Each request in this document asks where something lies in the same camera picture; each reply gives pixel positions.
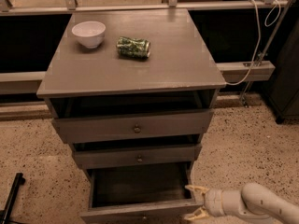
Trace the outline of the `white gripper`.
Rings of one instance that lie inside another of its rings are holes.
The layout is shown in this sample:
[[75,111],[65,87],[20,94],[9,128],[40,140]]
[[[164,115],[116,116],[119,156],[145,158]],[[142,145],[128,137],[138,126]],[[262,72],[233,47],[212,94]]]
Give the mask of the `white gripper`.
[[183,218],[187,221],[196,221],[205,218],[209,218],[209,215],[213,217],[223,217],[224,211],[222,208],[222,190],[221,189],[209,189],[207,187],[186,185],[185,189],[197,192],[204,197],[204,207],[199,207],[194,212],[186,214]]

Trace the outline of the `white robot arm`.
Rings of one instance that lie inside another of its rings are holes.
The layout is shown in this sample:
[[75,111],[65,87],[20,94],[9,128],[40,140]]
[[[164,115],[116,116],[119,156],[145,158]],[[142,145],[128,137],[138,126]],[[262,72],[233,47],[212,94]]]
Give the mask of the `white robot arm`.
[[224,190],[187,185],[186,189],[200,192],[203,203],[184,219],[194,222],[209,217],[238,217],[250,224],[299,224],[299,206],[278,197],[270,189],[247,183],[241,189]]

